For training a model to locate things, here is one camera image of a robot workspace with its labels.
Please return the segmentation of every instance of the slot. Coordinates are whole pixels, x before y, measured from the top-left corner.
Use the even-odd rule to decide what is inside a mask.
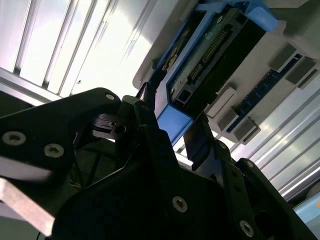
[[[187,91],[187,90],[183,90],[182,93],[180,94],[180,96],[178,97],[178,99],[182,102],[185,102],[188,100],[188,98],[190,97],[191,92]]]
[[[219,32],[217,37],[208,47],[208,49],[202,55],[202,58],[198,62],[198,64],[193,68],[189,76],[187,77],[188,83],[195,84],[198,76],[202,73],[204,69],[208,66],[209,62],[212,60],[215,53],[220,49],[220,47],[225,43],[229,36],[232,34],[231,25],[226,25],[223,30]]]

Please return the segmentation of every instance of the black metal bracket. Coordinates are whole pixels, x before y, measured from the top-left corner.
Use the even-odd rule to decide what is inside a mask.
[[[204,115],[188,130],[184,141],[188,156],[195,159],[192,169],[223,188],[229,222],[237,238],[265,239],[256,226],[243,174],[233,165],[228,147],[213,137]]]
[[[116,114],[120,104],[113,92],[96,88],[0,118],[0,176],[37,184],[63,180],[86,125],[99,114]]]
[[[159,129],[154,111],[144,102],[136,102],[134,110],[166,214],[176,223],[190,221],[192,203],[167,132]]]
[[[273,232],[274,239],[314,239],[312,232],[252,161],[241,158],[236,166],[262,199],[259,204],[252,206],[252,209],[258,217],[263,214],[269,215],[270,220],[261,223],[267,234]]]

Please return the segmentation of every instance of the blue connector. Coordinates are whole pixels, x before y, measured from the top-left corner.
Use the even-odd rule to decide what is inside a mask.
[[[278,21],[269,12],[268,7],[263,4],[262,0],[204,0],[202,1],[202,3],[199,3],[195,7],[194,11],[203,12],[205,14],[201,22],[193,32],[192,36],[190,37],[189,41],[184,46],[182,52],[179,54],[174,65],[161,81],[156,93],[154,112],[157,116],[159,127],[167,131],[173,145],[184,135],[187,129],[191,126],[191,124],[193,123],[193,119],[173,106],[168,90],[169,84],[177,74],[182,64],[190,55],[198,40],[205,33],[215,14],[221,13],[226,5],[239,8],[247,18],[255,22],[258,26],[260,26],[267,32],[273,31],[278,24]],[[180,33],[184,30],[185,25],[186,23],[184,23],[180,28],[170,47],[160,58],[159,62],[156,65],[156,70],[158,70],[164,64],[166,58],[169,55],[169,52],[171,51],[172,46],[179,38]]]

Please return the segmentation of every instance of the bright light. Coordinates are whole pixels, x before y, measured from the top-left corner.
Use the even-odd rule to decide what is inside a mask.
[[[194,164],[192,161],[188,160],[186,157],[180,155],[179,153],[175,153],[175,157],[178,160],[178,162],[186,164],[190,167],[192,166],[192,164]]]
[[[225,137],[220,137],[220,139],[219,139],[221,142],[223,142],[229,149],[230,148],[232,148],[234,145],[235,145],[235,143],[234,142],[232,142],[232,141],[230,141],[229,139],[227,139],[227,138],[225,138]]]

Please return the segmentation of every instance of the gray panel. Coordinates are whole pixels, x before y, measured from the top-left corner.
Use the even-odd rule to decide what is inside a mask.
[[[281,72],[297,53],[298,50],[291,44],[287,43],[270,61],[270,68],[276,70],[278,73]]]
[[[41,86],[60,33],[69,0],[41,0],[20,76]]]
[[[275,174],[279,173],[279,171],[283,170],[285,167],[288,167],[288,164],[290,164],[292,161],[296,162],[302,158],[305,164],[301,165],[300,169],[304,169],[312,163],[308,160],[306,154],[308,153],[310,146],[314,146],[314,144],[319,142],[319,119],[316,122],[313,121],[306,125],[301,129],[300,132],[302,135],[298,139],[293,137],[293,141],[288,140],[288,145],[285,146],[285,149],[283,149],[282,152],[280,152],[268,165],[263,168],[263,173],[267,178],[271,179]],[[319,155],[317,155],[318,152],[313,153],[315,153],[315,156],[313,156],[312,159],[315,161]]]
[[[113,7],[116,7],[116,3],[117,0],[97,0],[92,2],[87,22],[81,32],[76,50],[72,55],[70,65],[59,89],[59,94],[62,97],[70,95],[88,52],[97,45],[99,37],[107,24],[108,17],[112,14]]]
[[[91,1],[74,2],[74,9],[70,12],[70,22],[65,26],[64,38],[55,46],[55,53],[52,56],[50,69],[45,80],[49,82],[48,90],[58,93],[61,83],[65,77],[72,55],[76,50],[81,31],[85,24],[86,16],[90,8]]]
[[[221,131],[227,130],[234,121],[239,117],[239,115],[233,110],[231,107],[229,107],[229,110],[226,112],[226,114],[218,121],[217,125],[219,126]]]
[[[239,145],[233,152],[234,159],[251,158],[259,149],[267,144],[278,132],[296,117],[307,105],[310,97],[317,97],[320,89],[320,77],[315,78],[304,90],[296,89],[279,107],[263,121],[259,127],[261,132],[247,145]]]
[[[150,14],[146,5],[151,1],[136,0],[134,4],[130,3],[131,0],[119,0],[117,3],[112,16],[107,20],[106,28],[99,36],[96,48],[90,50],[84,62],[77,78],[77,82],[81,80],[81,84],[74,85],[72,94],[96,87],[111,89],[120,98],[136,94],[137,90],[129,84],[131,79],[123,87],[126,80],[123,74],[130,71],[130,68],[123,72],[120,65],[130,46],[128,40],[139,31],[137,22]]]
[[[49,92],[0,67],[0,91],[34,106],[61,99]]]
[[[296,115],[293,116],[294,118],[253,154],[250,159],[253,160],[258,167],[264,167],[268,162],[272,161],[274,157],[287,148],[296,136],[303,133],[310,122],[319,116],[319,108],[320,96],[316,97],[299,113],[296,113]]]
[[[0,67],[13,71],[19,51],[29,0],[0,0]]]
[[[296,88],[232,157],[253,160],[285,198],[319,178],[320,77]]]
[[[311,149],[309,149],[305,154],[299,156],[291,165],[285,168],[279,175],[277,175],[271,183],[274,185],[276,189],[280,189],[287,183],[288,180],[294,179],[298,176],[303,169],[306,169],[308,166],[312,165],[316,161],[320,161],[319,158],[319,149],[320,142],[319,138],[317,139],[318,143],[313,145]]]

